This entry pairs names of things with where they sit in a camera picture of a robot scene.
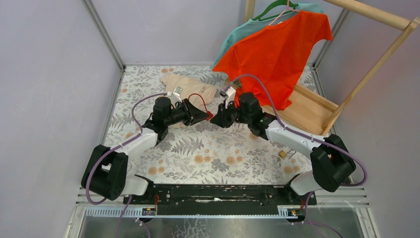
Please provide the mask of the red cable lock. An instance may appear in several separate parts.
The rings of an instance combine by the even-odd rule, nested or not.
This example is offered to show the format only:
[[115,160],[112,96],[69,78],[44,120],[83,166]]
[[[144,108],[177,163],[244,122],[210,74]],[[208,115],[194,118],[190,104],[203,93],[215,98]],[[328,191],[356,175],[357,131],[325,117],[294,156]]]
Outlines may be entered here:
[[211,120],[212,118],[213,118],[213,114],[207,109],[207,107],[206,107],[206,103],[205,103],[205,100],[204,100],[204,98],[203,98],[203,96],[201,96],[200,94],[198,94],[198,93],[192,93],[191,95],[189,95],[189,97],[188,97],[188,100],[190,100],[190,98],[193,96],[193,95],[197,95],[198,97],[200,97],[200,99],[201,99],[201,101],[202,101],[202,105],[201,105],[201,107],[203,107],[204,108],[204,110],[206,111],[206,113],[207,113],[207,118],[206,118],[206,120]]

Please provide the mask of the brass padlock with keys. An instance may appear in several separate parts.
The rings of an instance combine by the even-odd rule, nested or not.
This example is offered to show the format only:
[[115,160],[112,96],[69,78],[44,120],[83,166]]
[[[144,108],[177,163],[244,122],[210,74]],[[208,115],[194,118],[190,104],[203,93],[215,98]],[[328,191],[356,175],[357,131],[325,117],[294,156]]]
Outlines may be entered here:
[[293,160],[294,155],[296,154],[295,150],[289,150],[289,151],[284,151],[281,150],[278,153],[278,158],[277,161],[279,163],[279,166],[282,166],[283,162],[288,161],[288,160]]

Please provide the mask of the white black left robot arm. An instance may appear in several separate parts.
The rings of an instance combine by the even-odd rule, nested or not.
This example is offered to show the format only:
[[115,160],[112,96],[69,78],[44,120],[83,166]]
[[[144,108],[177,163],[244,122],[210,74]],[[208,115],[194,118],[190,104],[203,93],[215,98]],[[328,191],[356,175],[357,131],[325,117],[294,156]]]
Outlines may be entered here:
[[103,200],[114,201],[121,195],[134,195],[143,204],[151,202],[154,196],[153,182],[143,176],[128,176],[129,159],[161,143],[171,125],[181,122],[191,126],[212,118],[208,110],[200,110],[188,99],[172,104],[167,93],[154,96],[153,111],[145,123],[139,125],[139,132],[113,148],[100,144],[93,149],[81,181],[89,203],[101,203],[91,198],[91,192],[103,197]]

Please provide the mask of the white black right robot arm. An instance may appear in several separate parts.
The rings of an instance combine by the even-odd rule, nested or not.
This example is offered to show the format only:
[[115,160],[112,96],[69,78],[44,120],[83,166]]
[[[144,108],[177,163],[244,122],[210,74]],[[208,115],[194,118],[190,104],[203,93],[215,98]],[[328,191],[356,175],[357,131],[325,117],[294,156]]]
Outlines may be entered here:
[[284,198],[290,204],[297,204],[312,191],[335,192],[356,170],[355,161],[339,136],[311,135],[286,125],[265,113],[253,93],[240,95],[238,103],[221,103],[210,122],[222,128],[234,123],[246,124],[254,136],[280,143],[310,159],[311,171],[298,174],[287,183]]

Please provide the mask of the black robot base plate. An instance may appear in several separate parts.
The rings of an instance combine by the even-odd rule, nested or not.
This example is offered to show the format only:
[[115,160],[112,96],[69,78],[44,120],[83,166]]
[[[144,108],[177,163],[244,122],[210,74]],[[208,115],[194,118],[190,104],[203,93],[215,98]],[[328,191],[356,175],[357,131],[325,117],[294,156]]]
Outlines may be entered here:
[[316,205],[315,195],[297,195],[285,185],[231,185],[231,184],[156,184],[149,182],[143,195],[124,198],[124,203],[151,205],[153,208],[174,207],[273,207],[304,208]]

